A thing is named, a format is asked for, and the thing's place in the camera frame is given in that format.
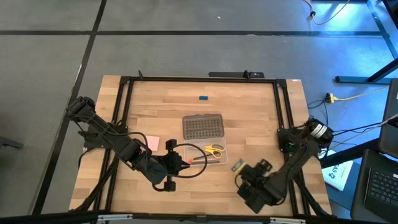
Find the wooden table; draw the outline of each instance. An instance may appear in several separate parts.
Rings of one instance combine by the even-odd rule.
[[[104,76],[96,111],[105,121],[111,121],[120,76]],[[290,104],[296,125],[308,118],[307,104],[300,80],[287,80]],[[122,102],[125,100],[124,88]],[[201,95],[208,100],[198,100]],[[287,118],[280,90],[284,123]],[[174,179],[175,192],[156,192],[140,173],[119,163],[112,202],[112,212],[172,213],[208,215],[278,215],[291,216],[289,194],[279,206],[264,206],[255,214],[236,193],[233,164],[242,158],[254,166],[261,158],[268,160],[273,170],[283,163],[279,151],[276,129],[279,127],[272,85],[264,83],[203,83],[203,82],[134,82],[127,125],[129,131],[160,136],[159,150],[166,154],[165,142],[176,139],[184,142],[182,117],[192,114],[219,113],[223,116],[224,138],[228,149],[228,164],[208,166],[194,179]],[[183,148],[177,148],[183,155]],[[98,182],[104,149],[95,149],[82,159],[73,191],[70,208],[76,208]],[[200,167],[181,171],[180,175],[196,174]],[[311,158],[303,167],[308,189],[322,208],[331,213],[320,163]],[[103,191],[101,208],[104,208],[108,187]],[[302,202],[296,188],[298,209]]]

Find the scissors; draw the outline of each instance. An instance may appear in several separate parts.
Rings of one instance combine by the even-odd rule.
[[[219,159],[223,155],[222,152],[224,152],[224,147],[219,144],[212,144],[210,146],[205,146],[205,151],[210,152],[211,155],[213,155],[214,158]]]

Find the white label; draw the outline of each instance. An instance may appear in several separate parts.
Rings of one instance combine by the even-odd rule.
[[[322,136],[323,133],[325,133],[325,131],[328,129],[328,127],[326,126],[322,126],[321,130],[318,132],[318,134],[316,134],[314,137],[316,138],[320,138]]]
[[[315,137],[315,135],[321,130],[322,124],[318,124],[317,127],[310,133],[312,136]]]

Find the plastic container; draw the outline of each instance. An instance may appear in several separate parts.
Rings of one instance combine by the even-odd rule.
[[[212,144],[220,145],[224,148],[221,153],[220,158],[215,158],[214,156],[208,156],[207,165],[222,165],[228,162],[228,152],[226,148],[225,138],[210,138],[210,139],[191,139],[185,140],[184,143],[190,143],[198,146],[199,148],[205,150],[206,146],[211,146]],[[205,163],[205,158],[195,159],[196,157],[203,156],[203,154],[195,147],[184,146],[184,161],[191,163],[191,166],[203,166]]]

